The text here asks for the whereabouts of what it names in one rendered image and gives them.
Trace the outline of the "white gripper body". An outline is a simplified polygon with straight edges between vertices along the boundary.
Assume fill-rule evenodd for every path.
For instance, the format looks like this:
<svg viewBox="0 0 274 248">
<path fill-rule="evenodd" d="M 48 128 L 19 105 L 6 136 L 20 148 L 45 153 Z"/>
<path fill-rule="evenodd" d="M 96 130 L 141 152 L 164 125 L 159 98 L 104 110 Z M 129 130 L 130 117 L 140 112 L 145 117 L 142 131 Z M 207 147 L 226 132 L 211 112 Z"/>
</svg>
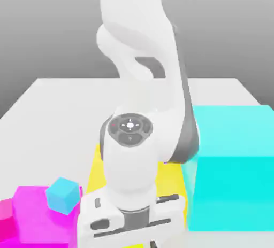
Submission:
<svg viewBox="0 0 274 248">
<path fill-rule="evenodd" d="M 148 215 L 95 218 L 80 215 L 77 222 L 78 248 L 124 248 L 155 242 L 160 247 L 185 230 L 185 217 L 174 215 L 154 221 Z"/>
</svg>

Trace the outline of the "small blue cube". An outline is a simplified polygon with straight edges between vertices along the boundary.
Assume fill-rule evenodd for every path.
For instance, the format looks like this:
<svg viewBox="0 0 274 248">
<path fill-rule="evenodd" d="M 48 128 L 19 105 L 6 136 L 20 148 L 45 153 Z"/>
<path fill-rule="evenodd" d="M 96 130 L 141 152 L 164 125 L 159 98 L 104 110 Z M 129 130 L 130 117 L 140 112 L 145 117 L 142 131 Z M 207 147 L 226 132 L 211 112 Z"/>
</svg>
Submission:
<svg viewBox="0 0 274 248">
<path fill-rule="evenodd" d="M 59 177 L 46 191 L 48 208 L 69 215 L 80 201 L 78 183 Z"/>
</svg>

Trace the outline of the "small pink cube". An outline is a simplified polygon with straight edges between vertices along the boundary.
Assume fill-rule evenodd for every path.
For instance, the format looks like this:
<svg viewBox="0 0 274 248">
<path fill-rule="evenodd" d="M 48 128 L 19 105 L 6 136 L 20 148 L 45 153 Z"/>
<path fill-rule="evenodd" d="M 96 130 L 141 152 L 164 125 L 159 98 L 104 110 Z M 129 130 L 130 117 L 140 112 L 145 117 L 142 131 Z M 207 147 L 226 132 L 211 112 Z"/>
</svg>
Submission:
<svg viewBox="0 0 274 248">
<path fill-rule="evenodd" d="M 0 248 L 19 243 L 16 210 L 11 198 L 0 200 Z"/>
</svg>

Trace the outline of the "large magenta box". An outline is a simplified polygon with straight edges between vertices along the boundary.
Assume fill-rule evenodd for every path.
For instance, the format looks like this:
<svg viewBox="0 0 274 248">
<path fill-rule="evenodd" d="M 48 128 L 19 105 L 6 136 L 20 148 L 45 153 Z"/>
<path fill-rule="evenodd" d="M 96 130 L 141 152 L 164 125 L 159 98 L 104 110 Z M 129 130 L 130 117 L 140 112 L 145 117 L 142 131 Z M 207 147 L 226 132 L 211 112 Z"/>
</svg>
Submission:
<svg viewBox="0 0 274 248">
<path fill-rule="evenodd" d="M 47 186 L 19 186 L 12 197 L 18 234 L 0 248 L 77 248 L 80 205 L 69 215 L 48 208 Z"/>
</svg>

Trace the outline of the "large yellow box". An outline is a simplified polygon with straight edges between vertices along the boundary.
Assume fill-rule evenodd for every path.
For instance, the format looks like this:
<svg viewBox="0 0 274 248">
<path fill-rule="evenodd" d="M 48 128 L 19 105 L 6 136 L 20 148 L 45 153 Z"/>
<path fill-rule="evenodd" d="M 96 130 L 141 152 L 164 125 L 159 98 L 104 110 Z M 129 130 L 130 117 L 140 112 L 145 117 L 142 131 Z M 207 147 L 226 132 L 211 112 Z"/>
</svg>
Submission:
<svg viewBox="0 0 274 248">
<path fill-rule="evenodd" d="M 95 150 L 88 190 L 80 215 L 117 218 L 148 215 L 150 221 L 174 215 L 185 216 L 186 191 L 180 164 L 164 164 L 156 158 L 147 164 L 110 159 L 108 151 Z"/>
</svg>

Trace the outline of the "large cyan box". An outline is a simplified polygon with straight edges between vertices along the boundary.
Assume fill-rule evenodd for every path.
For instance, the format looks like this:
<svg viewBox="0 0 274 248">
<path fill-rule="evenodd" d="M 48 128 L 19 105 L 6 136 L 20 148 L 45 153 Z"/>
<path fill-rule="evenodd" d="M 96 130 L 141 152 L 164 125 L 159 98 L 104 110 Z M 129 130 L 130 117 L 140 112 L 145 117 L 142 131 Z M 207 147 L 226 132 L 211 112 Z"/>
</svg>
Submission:
<svg viewBox="0 0 274 248">
<path fill-rule="evenodd" d="M 274 110 L 195 106 L 197 155 L 182 165 L 190 231 L 274 231 Z"/>
</svg>

